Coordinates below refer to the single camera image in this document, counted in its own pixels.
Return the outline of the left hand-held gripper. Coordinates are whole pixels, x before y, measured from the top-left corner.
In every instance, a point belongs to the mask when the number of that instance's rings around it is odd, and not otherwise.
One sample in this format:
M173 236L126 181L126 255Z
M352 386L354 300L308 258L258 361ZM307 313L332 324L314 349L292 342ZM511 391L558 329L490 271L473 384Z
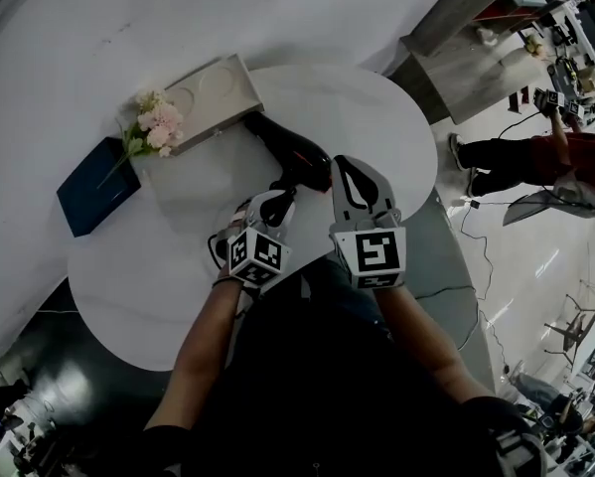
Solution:
M228 275L253 287L264 287L286 270L292 249L285 243L296 191L269 190L246 199L228 228L239 233L227 239Z

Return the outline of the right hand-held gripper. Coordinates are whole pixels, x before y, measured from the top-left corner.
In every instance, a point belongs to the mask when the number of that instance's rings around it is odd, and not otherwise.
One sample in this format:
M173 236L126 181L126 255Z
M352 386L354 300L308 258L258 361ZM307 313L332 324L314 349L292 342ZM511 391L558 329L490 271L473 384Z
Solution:
M394 209L387 179L357 158L337 155L331 164L336 221L330 238L337 258L356 289L386 289L404 283L406 229ZM358 217L367 219L351 221Z

